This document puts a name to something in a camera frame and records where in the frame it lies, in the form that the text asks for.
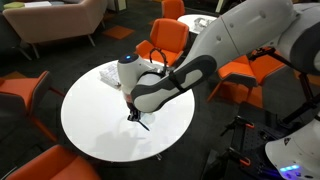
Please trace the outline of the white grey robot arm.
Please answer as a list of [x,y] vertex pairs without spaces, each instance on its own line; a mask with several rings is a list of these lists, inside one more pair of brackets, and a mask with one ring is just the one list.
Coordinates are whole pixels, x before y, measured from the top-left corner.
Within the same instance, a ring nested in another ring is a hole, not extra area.
[[223,65],[261,47],[276,49],[293,68],[320,73],[320,3],[246,0],[197,35],[173,70],[158,68],[137,54],[119,58],[117,71],[128,119],[138,121],[208,78]]

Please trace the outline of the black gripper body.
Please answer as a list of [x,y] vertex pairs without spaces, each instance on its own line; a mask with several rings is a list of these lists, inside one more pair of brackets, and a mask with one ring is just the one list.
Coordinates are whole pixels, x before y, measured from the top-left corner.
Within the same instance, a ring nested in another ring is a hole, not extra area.
[[128,120],[138,122],[141,119],[141,112],[132,103],[128,103],[127,107],[130,110]]

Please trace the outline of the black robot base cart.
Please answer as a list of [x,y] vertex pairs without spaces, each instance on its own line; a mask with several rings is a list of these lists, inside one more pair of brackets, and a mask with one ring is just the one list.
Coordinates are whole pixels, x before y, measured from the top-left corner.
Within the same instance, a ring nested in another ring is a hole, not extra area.
[[298,118],[301,106],[285,118],[242,103],[225,129],[233,132],[231,145],[211,151],[202,178],[230,176],[247,180],[320,180],[320,113],[311,121]]

